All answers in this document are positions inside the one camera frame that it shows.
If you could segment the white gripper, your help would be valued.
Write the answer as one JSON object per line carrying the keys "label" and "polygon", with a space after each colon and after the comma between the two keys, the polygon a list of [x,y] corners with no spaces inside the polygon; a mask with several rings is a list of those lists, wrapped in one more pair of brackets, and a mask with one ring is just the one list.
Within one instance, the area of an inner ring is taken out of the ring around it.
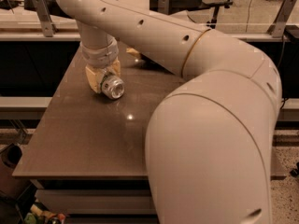
{"label": "white gripper", "polygon": [[117,41],[113,40],[102,49],[89,49],[83,43],[80,43],[80,46],[83,59],[88,64],[85,67],[85,72],[89,85],[95,93],[101,93],[101,84],[107,70],[114,76],[121,76],[121,63],[117,59],[119,54]]}

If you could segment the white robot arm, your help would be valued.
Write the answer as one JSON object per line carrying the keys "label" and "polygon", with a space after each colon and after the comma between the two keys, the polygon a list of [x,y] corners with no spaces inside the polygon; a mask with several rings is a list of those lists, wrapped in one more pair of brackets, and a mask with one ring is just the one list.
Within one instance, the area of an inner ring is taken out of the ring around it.
{"label": "white robot arm", "polygon": [[281,102],[262,51],[205,25],[117,0],[56,0],[185,79],[153,112],[145,160],[161,224],[272,224],[271,149]]}

